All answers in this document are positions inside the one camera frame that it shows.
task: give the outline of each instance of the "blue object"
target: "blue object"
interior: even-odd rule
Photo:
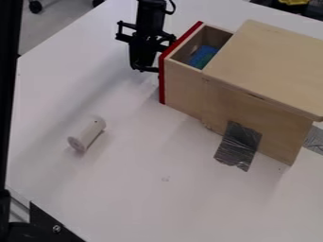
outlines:
[[[218,51],[219,49],[212,46],[201,45],[190,58],[188,64],[202,70]]]

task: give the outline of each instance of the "robotic arm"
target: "robotic arm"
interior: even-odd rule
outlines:
[[[152,67],[157,52],[163,52],[177,38],[173,34],[168,34],[162,30],[165,15],[172,15],[176,11],[173,0],[170,3],[172,11],[166,9],[165,0],[138,0],[138,11],[136,24],[118,22],[119,31],[116,40],[129,44],[130,66],[134,70],[141,72],[159,72],[158,67]],[[132,36],[123,33],[123,27],[136,30]]]

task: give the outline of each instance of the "gray tape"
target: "gray tape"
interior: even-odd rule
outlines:
[[[312,126],[303,146],[317,154],[323,155],[323,130]]]
[[[259,132],[229,121],[214,158],[222,164],[248,171],[261,139]]]

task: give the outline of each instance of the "floor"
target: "floor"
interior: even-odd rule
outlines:
[[[25,0],[19,54],[47,40],[93,9],[92,0],[41,0],[43,11],[33,14]]]

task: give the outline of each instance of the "cable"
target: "cable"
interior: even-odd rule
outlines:
[[[172,7],[173,7],[173,11],[167,11],[165,10],[164,12],[168,15],[173,15],[176,11],[176,4],[173,2],[173,0],[169,0],[169,2],[171,3]]]

